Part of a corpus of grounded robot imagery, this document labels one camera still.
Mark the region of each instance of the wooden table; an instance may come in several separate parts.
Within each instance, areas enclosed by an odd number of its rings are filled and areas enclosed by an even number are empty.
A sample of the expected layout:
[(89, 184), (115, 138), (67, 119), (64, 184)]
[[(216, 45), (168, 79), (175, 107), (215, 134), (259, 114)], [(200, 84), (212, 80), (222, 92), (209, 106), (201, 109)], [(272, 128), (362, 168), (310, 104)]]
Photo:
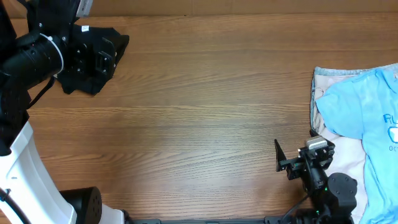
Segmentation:
[[(383, 13), (81, 20), (115, 27), (130, 44), (95, 97), (65, 95), (57, 83), (29, 110), (37, 148), (60, 190), (95, 185), (104, 203), (134, 218), (282, 215), (303, 190), (275, 172), (273, 140), (295, 157), (309, 137), (313, 69), (397, 62), (397, 21)], [(13, 23), (26, 32), (24, 20)]]

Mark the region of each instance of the light blue t-shirt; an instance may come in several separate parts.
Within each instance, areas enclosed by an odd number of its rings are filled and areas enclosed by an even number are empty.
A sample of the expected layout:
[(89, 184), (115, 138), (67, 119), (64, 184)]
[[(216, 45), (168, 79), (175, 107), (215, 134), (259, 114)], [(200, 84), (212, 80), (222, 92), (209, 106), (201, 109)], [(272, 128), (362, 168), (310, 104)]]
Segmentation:
[(398, 79), (371, 70), (332, 85), (316, 102), (331, 132), (362, 139), (368, 205), (360, 223), (398, 223)]

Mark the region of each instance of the white ring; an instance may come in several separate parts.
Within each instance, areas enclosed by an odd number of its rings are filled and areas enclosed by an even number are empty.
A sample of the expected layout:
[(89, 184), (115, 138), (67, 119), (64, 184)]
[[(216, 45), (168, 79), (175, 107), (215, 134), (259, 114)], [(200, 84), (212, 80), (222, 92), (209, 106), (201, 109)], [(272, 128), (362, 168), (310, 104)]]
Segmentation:
[(44, 34), (40, 34), (40, 35), (42, 35), (42, 36), (45, 37), (48, 41), (50, 41), (51, 44), (54, 45), (55, 49), (56, 49), (56, 50), (58, 51), (58, 53), (60, 54), (62, 66), (61, 66), (61, 70), (60, 70), (59, 72), (57, 72), (56, 74), (54, 74), (54, 77), (56, 78), (57, 75), (58, 75), (60, 72), (62, 72), (62, 70), (63, 70), (63, 57), (62, 57), (61, 51), (60, 51), (60, 49), (58, 48), (58, 46), (54, 43), (54, 41), (52, 40), (52, 37), (47, 37), (47, 36), (44, 35)]

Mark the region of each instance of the brown cardboard box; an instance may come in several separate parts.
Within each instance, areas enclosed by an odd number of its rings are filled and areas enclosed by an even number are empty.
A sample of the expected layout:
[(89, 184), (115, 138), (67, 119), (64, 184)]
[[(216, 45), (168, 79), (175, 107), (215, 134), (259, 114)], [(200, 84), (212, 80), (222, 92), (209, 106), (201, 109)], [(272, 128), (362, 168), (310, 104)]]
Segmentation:
[[(3, 1), (10, 17), (24, 17), (16, 0)], [(397, 11), (396, 0), (94, 0), (90, 16)]]

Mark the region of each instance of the silver metal part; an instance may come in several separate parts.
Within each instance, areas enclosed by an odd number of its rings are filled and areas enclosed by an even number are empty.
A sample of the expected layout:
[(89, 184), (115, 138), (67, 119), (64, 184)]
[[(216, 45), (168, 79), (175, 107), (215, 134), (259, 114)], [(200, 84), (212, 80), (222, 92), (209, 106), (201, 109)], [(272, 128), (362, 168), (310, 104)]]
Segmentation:
[(79, 8), (77, 9), (77, 17), (88, 17), (90, 10), (93, 5), (93, 0), (81, 0)]
[(305, 146), (307, 146), (309, 150), (319, 149), (322, 147), (327, 147), (328, 142), (326, 141), (326, 139), (324, 139), (321, 136), (315, 136), (315, 137), (307, 139), (305, 141)]

